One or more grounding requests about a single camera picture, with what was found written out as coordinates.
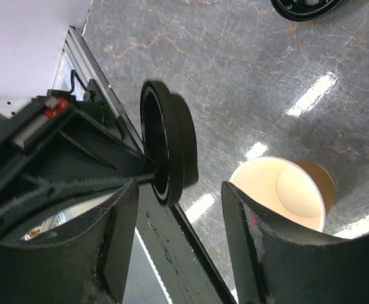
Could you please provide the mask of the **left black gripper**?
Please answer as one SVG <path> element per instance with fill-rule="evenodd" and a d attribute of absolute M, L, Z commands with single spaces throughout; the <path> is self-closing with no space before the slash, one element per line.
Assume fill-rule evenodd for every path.
<path fill-rule="evenodd" d="M 72 94 L 31 99 L 0 113 L 0 172 L 22 168 L 19 200 L 42 203 L 150 182 L 157 164 L 86 113 Z"/>

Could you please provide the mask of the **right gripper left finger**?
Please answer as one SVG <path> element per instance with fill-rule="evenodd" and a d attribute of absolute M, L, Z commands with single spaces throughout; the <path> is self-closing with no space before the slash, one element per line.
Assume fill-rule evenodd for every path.
<path fill-rule="evenodd" d="M 0 303 L 121 303 L 138 206 L 128 182 L 30 241 L 0 241 Z"/>

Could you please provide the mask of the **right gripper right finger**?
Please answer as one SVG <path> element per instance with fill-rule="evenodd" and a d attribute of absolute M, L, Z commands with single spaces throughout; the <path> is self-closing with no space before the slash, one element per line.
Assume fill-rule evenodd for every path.
<path fill-rule="evenodd" d="M 221 199 L 240 303 L 369 303 L 369 234 L 314 231 L 230 182 Z"/>

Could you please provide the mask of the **single brown paper cup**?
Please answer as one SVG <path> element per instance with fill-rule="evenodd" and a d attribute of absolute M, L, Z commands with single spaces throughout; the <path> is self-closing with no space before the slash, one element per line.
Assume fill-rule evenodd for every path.
<path fill-rule="evenodd" d="M 259 204 L 319 232 L 336 201 L 331 176 L 312 161 L 253 158 L 239 165 L 229 182 Z"/>

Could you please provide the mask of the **black plastic cup lid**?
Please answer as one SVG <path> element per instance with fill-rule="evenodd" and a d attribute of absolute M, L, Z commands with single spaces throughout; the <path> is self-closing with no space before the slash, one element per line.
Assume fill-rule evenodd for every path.
<path fill-rule="evenodd" d="M 142 86 L 140 118 L 144 154 L 158 169 L 151 183 L 159 204 L 178 203 L 183 189 L 199 180 L 197 139 L 184 98 L 160 80 Z"/>

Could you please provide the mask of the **black cup lid on table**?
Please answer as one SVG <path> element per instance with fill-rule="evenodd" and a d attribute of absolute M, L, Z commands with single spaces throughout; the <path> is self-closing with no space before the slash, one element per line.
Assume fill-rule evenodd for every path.
<path fill-rule="evenodd" d="M 305 22 L 329 13 L 342 0 L 271 0 L 270 2 L 283 18 L 293 22 Z"/>

